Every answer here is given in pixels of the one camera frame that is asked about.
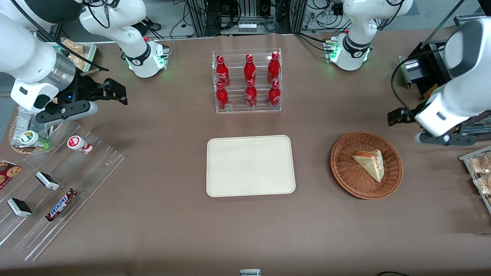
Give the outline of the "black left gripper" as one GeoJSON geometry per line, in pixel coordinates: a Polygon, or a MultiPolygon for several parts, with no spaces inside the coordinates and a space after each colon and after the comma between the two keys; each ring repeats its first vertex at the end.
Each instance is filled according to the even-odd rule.
{"type": "Polygon", "coordinates": [[[424,103],[418,103],[414,109],[410,109],[407,104],[403,103],[403,108],[397,108],[387,114],[388,126],[392,127],[401,123],[416,122],[415,116],[424,108],[424,103]]]}

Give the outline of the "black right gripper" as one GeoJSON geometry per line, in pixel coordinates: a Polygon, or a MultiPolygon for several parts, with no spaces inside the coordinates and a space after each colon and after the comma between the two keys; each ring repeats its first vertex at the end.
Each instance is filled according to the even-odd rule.
{"type": "Polygon", "coordinates": [[[123,105],[128,105],[126,96],[126,87],[111,78],[98,84],[89,76],[75,76],[72,83],[65,89],[65,103],[103,100],[118,101],[123,105]]]}

